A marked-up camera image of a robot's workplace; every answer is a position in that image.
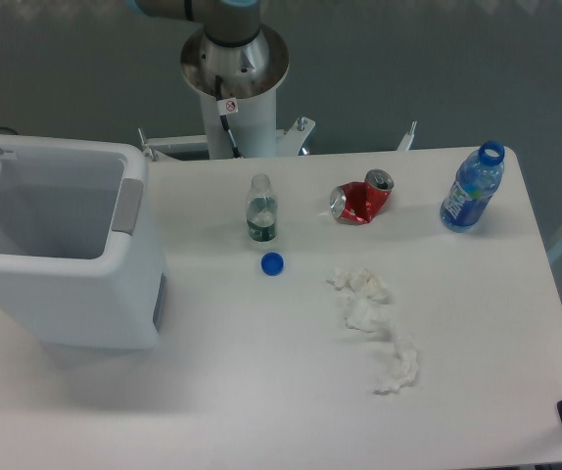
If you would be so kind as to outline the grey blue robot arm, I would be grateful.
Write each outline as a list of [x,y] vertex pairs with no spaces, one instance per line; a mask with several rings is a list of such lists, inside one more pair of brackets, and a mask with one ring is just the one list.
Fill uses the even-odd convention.
[[222,47],[249,44],[261,29],[259,1],[132,0],[126,4],[150,18],[201,24],[205,35]]

